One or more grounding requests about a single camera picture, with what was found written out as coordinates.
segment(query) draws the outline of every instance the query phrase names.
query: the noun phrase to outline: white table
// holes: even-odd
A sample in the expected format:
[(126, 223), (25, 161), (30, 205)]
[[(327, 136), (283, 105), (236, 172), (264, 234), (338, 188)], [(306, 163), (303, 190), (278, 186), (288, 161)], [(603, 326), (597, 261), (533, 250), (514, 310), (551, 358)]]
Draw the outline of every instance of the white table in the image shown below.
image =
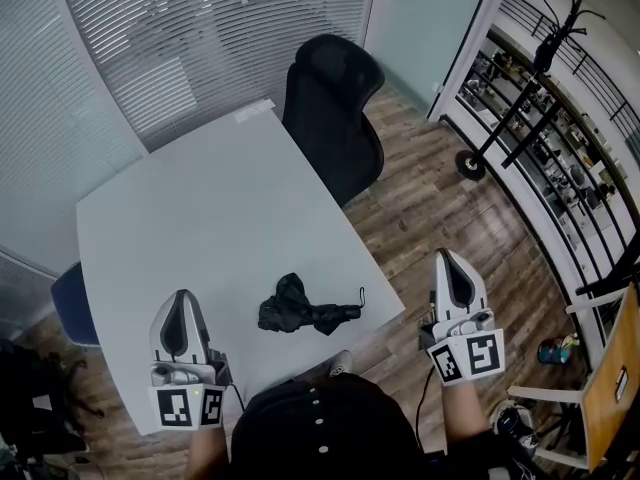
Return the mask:
[[(245, 399), (299, 374), (404, 310), (341, 209), (270, 110), (211, 122), (140, 160), (77, 206), (91, 313), (138, 431), (157, 430), (147, 398), (149, 328), (171, 293), (191, 290), (211, 346)], [(258, 307), (296, 272), (313, 304), (357, 304), (331, 336), (258, 328)]]

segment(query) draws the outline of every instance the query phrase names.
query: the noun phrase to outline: door frame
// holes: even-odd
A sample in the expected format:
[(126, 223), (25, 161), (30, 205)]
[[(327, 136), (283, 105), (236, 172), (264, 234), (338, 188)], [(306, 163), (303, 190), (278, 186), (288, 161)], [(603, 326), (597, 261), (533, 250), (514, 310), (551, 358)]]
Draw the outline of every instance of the door frame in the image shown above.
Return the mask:
[[(442, 89), (436, 96), (427, 115), (429, 121), (438, 121), (446, 112), (446, 108), (455, 99), (458, 89), (464, 82), (471, 65), (482, 46), (494, 17), (498, 12), (502, 0), (480, 0), (475, 13), (469, 23), (469, 27), (453, 59), (449, 72), (442, 82)], [(365, 34), (364, 49), (371, 53), (371, 47), (375, 43), (376, 35), (381, 32), (380, 25), (385, 12), (385, 0), (372, 0), (368, 26)]]

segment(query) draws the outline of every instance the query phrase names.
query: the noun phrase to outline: person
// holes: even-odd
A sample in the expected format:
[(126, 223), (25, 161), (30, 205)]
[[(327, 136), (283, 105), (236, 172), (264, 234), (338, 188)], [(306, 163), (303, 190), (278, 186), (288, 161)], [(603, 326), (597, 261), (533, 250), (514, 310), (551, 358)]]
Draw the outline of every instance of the person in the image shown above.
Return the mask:
[(543, 477), (515, 439), (491, 432), (468, 381), (442, 389), (448, 454), (423, 453), (399, 405), (349, 373), (350, 357), (339, 354), (328, 377), (254, 397), (233, 431), (231, 461), (222, 428), (194, 432), (186, 478)]

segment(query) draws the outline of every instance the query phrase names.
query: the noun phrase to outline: sneaker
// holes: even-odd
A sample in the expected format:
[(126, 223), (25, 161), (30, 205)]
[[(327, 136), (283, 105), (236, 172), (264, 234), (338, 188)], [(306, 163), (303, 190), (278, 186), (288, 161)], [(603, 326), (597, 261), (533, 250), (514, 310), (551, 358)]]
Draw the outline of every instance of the sneaker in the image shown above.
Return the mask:
[(353, 357), (351, 352), (343, 350), (337, 354), (331, 360), (331, 366), (329, 367), (329, 377), (335, 377), (341, 373), (351, 373), (351, 367), (353, 366)]

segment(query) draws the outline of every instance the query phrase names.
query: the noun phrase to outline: person's arm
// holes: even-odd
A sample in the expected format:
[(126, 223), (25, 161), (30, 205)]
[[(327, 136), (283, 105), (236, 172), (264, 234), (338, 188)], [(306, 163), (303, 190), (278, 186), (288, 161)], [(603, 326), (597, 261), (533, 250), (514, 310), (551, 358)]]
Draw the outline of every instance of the person's arm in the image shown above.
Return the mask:
[(221, 478), (229, 467), (224, 428), (200, 429), (191, 436), (185, 479)]
[(482, 434), (490, 428), (472, 382), (443, 387), (442, 410), (448, 445)]

